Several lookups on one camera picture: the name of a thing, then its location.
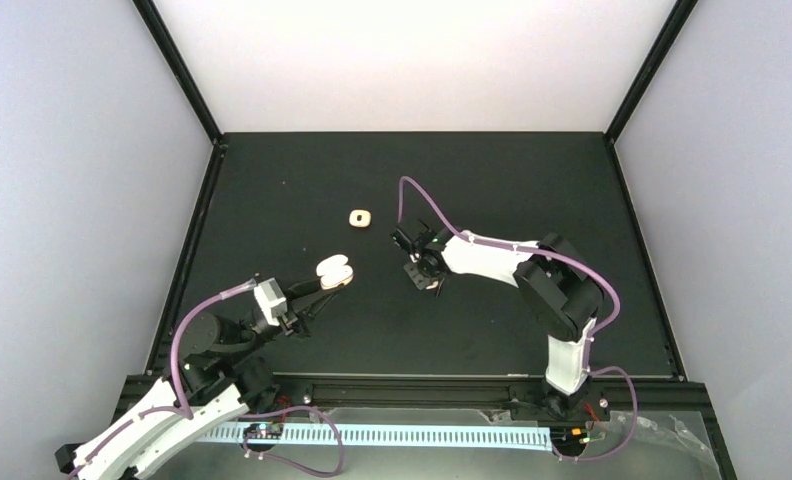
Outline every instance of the led strip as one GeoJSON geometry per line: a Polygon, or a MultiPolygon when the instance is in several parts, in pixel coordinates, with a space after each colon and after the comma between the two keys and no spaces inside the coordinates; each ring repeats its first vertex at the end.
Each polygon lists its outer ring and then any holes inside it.
{"type": "MultiPolygon", "coordinates": [[[[243,431],[253,422],[226,422],[198,441],[243,443],[243,431]]],[[[347,446],[513,448],[551,451],[549,429],[539,427],[461,427],[439,425],[338,424],[347,446]]],[[[337,445],[334,432],[325,424],[288,423],[279,439],[249,440],[250,444],[337,445]]]]}

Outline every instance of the white wall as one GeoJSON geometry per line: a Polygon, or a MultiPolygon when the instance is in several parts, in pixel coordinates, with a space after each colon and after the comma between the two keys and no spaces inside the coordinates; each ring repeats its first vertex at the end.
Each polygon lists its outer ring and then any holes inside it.
{"type": "Polygon", "coordinates": [[[603,131],[674,0],[158,0],[223,131],[603,131]]]}
{"type": "Polygon", "coordinates": [[[792,479],[792,1],[699,2],[618,143],[741,479],[792,479]]]}
{"type": "Polygon", "coordinates": [[[128,1],[0,1],[0,479],[110,422],[210,153],[128,1]]]}

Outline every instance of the black metal frame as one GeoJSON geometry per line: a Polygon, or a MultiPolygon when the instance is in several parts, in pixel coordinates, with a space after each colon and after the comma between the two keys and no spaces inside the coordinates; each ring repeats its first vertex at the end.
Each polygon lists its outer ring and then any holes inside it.
{"type": "MultiPolygon", "coordinates": [[[[214,145],[208,163],[205,178],[196,201],[196,207],[190,220],[187,235],[184,239],[181,256],[173,276],[169,296],[164,305],[157,334],[155,336],[146,375],[129,376],[125,382],[116,408],[114,418],[118,418],[133,403],[142,397],[157,378],[154,372],[160,372],[168,361],[171,346],[172,329],[179,318],[181,298],[190,274],[193,258],[198,247],[199,238],[207,217],[208,206],[216,187],[219,171],[222,167],[227,145],[223,143],[222,132],[211,115],[207,104],[199,93],[195,81],[190,75],[175,46],[169,31],[161,19],[160,13],[152,0],[133,0],[140,11],[146,26],[152,33],[164,58],[172,69],[181,89],[184,91],[193,110],[198,116],[214,145]]],[[[705,423],[708,439],[720,465],[720,473],[724,480],[733,480],[737,476],[729,459],[728,451],[720,432],[717,417],[705,386],[701,383],[685,380],[685,370],[681,362],[675,337],[673,336],[666,310],[655,280],[652,265],[646,252],[640,226],[634,214],[628,189],[617,159],[614,144],[619,138],[623,127],[628,122],[635,107],[643,97],[646,88],[652,81],[658,67],[663,62],[682,26],[690,15],[697,0],[677,0],[666,23],[649,51],[643,65],[628,90],[622,104],[605,132],[605,148],[611,156],[617,179],[623,190],[626,206],[633,221],[640,252],[647,269],[647,276],[656,296],[659,314],[664,322],[666,332],[665,348],[670,350],[676,359],[674,378],[667,380],[636,379],[635,386],[642,411],[696,411],[705,423]]],[[[510,408],[510,402],[517,395],[527,393],[528,389],[536,388],[538,378],[441,378],[441,377],[338,377],[338,376],[277,376],[276,381],[282,389],[294,396],[310,395],[320,407],[412,407],[426,408],[472,408],[491,410],[510,408]]],[[[611,408],[631,409],[631,397],[623,380],[595,378],[591,388],[602,398],[609,401],[611,408]]],[[[534,418],[532,413],[511,409],[514,418],[534,418]]]]}

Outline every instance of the robotic arm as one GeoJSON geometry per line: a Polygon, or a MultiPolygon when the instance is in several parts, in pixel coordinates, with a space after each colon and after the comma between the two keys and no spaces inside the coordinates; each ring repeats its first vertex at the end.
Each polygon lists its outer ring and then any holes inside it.
{"type": "Polygon", "coordinates": [[[181,336],[178,358],[192,418],[176,395],[168,368],[144,395],[101,435],[55,454],[69,478],[145,479],[215,426],[246,412],[270,411],[278,386],[256,352],[280,336],[307,336],[307,323],[353,278],[343,255],[317,267],[318,278],[282,287],[275,279],[251,282],[256,308],[234,321],[211,313],[195,316],[181,336]]]}
{"type": "MultiPolygon", "coordinates": [[[[410,257],[403,268],[414,285],[420,290],[439,293],[447,275],[473,274],[516,287],[548,333],[546,382],[565,397],[576,394],[588,376],[590,331],[602,306],[602,289],[564,263],[518,252],[516,248],[503,250],[481,245],[480,240],[499,240],[469,230],[461,233],[473,241],[454,236],[447,228],[433,230],[419,220],[397,225],[393,239],[410,257]]],[[[517,245],[537,247],[538,242],[517,245]]],[[[569,242],[555,234],[547,235],[539,246],[569,258],[581,258],[569,242]]],[[[563,406],[552,408],[563,409],[563,406]]]]}

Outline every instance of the black mat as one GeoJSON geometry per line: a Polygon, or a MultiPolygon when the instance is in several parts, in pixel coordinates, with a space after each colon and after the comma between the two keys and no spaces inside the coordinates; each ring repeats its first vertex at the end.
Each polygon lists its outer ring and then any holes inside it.
{"type": "MultiPolygon", "coordinates": [[[[505,239],[567,237],[617,288],[620,318],[591,361],[633,375],[669,375],[665,335],[631,220],[596,133],[238,133],[196,251],[182,312],[260,272],[313,276],[345,253],[355,281],[311,326],[312,338],[263,350],[276,372],[542,374],[546,335],[517,291],[458,276],[439,298],[417,291],[389,234],[397,181],[410,175],[462,228],[505,239]],[[348,224],[372,212],[366,230],[348,224]]],[[[406,216],[431,219],[408,191],[406,216]]],[[[238,318],[252,301],[214,311],[238,318]]]]}

